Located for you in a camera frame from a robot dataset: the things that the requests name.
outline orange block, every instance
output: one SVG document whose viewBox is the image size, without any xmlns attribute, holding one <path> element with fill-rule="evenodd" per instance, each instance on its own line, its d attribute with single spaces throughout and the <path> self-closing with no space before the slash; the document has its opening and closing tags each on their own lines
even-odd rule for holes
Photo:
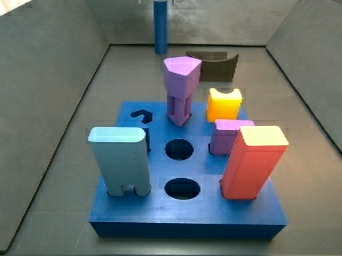
<svg viewBox="0 0 342 256">
<path fill-rule="evenodd" d="M 220 188 L 225 199 L 255 199 L 288 146 L 277 126 L 241 126 Z"/>
<path fill-rule="evenodd" d="M 231 93 L 220 93 L 215 88 L 209 88 L 207 121 L 215 122 L 216 119 L 232 119 L 237 117 L 241 103 L 241 94 L 239 89 Z"/>
</svg>

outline yellow block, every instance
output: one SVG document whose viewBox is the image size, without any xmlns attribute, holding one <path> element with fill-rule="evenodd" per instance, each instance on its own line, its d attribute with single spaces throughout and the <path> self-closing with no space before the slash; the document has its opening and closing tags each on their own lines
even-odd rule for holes
<svg viewBox="0 0 342 256">
<path fill-rule="evenodd" d="M 236 120 L 241 103 L 239 89 L 231 93 L 220 93 L 215 88 L 209 88 L 207 121 L 215 122 L 216 119 Z"/>
</svg>

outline hole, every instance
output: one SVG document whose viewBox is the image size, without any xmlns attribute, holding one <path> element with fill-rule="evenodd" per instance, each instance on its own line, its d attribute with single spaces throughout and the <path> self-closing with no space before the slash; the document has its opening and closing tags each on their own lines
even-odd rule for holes
<svg viewBox="0 0 342 256">
<path fill-rule="evenodd" d="M 173 139 L 165 144 L 165 154 L 173 160 L 185 160 L 193 153 L 193 147 L 187 140 Z"/>
<path fill-rule="evenodd" d="M 141 123 L 143 124 L 148 124 L 152 122 L 152 113 L 144 109 L 140 109 L 137 111 L 135 111 L 133 113 L 131 113 L 131 117 L 135 118 L 137 116 L 141 116 L 143 115 L 143 119 L 141 119 Z"/>
<path fill-rule="evenodd" d="M 172 198 L 177 200 L 188 200 L 197 196 L 200 187 L 193 180 L 177 178 L 165 183 L 164 190 L 167 195 Z"/>
</svg>

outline gray wall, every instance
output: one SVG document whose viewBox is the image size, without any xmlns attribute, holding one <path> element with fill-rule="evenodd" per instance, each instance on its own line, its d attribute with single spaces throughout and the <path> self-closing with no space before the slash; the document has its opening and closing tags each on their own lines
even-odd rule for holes
<svg viewBox="0 0 342 256">
<path fill-rule="evenodd" d="M 82 0 L 33 0 L 0 17 L 0 252 L 106 47 Z"/>
<path fill-rule="evenodd" d="M 112 44 L 153 42 L 152 0 L 85 0 Z M 298 0 L 175 0 L 169 43 L 265 45 Z"/>
<path fill-rule="evenodd" d="M 300 0 L 267 49 L 342 150 L 342 5 Z"/>
</svg>

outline purple hexagonal prism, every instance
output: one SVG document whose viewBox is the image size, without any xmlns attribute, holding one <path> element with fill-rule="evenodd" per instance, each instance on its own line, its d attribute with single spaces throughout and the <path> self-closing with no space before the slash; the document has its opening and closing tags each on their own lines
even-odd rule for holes
<svg viewBox="0 0 342 256">
<path fill-rule="evenodd" d="M 209 154 L 228 155 L 241 126 L 253 126 L 251 120 L 216 119 L 208 146 Z"/>
</svg>

